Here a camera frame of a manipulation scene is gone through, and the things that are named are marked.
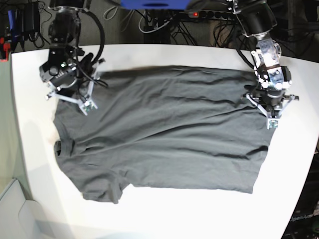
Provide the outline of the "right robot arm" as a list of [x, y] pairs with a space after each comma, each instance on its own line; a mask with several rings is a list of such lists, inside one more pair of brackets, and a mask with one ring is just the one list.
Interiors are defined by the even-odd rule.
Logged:
[[[107, 87], [96, 77], [97, 68], [104, 62], [101, 57], [105, 33], [95, 14], [90, 11], [89, 0], [52, 0], [49, 9], [56, 12], [48, 28], [50, 47], [48, 60], [40, 66], [40, 78], [50, 89], [46, 100], [56, 97], [77, 104], [87, 114], [97, 109], [92, 95], [95, 85]], [[83, 13], [93, 19], [100, 32], [100, 46], [96, 55], [85, 54], [79, 46]]]

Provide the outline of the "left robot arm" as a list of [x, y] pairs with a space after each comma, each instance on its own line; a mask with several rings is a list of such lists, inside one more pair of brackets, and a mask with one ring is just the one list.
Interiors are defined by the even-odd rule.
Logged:
[[245, 98], [267, 118], [268, 127], [275, 128], [285, 108], [299, 100], [295, 95], [286, 95], [292, 85], [291, 73], [280, 64], [281, 47], [270, 35], [277, 21], [265, 0], [230, 0], [228, 7], [241, 33], [256, 40], [256, 47], [250, 52], [254, 62], [249, 66], [255, 72], [257, 86]]

